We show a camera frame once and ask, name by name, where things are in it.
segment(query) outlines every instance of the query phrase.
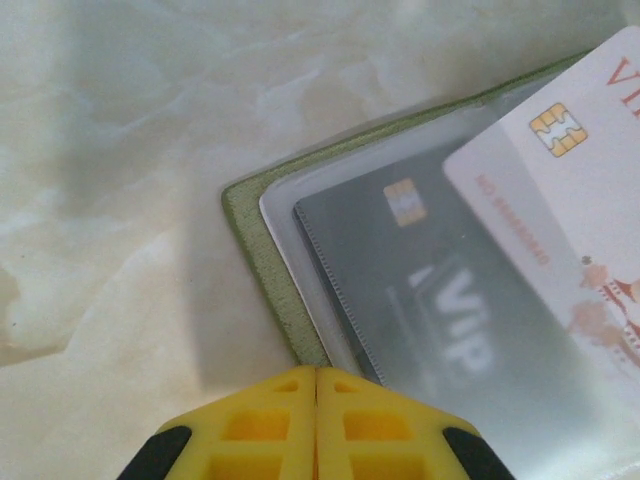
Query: card illustration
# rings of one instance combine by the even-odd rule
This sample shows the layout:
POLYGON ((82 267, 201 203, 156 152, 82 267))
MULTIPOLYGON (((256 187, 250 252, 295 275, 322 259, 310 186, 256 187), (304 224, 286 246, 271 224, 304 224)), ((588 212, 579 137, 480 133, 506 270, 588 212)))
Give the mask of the card illustration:
POLYGON ((640 367, 640 279, 631 283, 616 279, 606 265, 582 259, 584 279, 580 286, 597 291, 602 302, 582 302, 573 309, 570 333, 587 337, 605 347, 622 363, 640 367), (607 316, 607 307, 614 321, 607 316))

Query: marble surface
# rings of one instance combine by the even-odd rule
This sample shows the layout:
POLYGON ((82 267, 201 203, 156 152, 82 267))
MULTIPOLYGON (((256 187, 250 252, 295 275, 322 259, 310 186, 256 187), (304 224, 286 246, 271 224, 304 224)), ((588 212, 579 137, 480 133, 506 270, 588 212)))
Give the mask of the marble surface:
POLYGON ((0 478, 111 479, 293 362, 221 188, 595 46, 638 1, 0 2, 0 478))

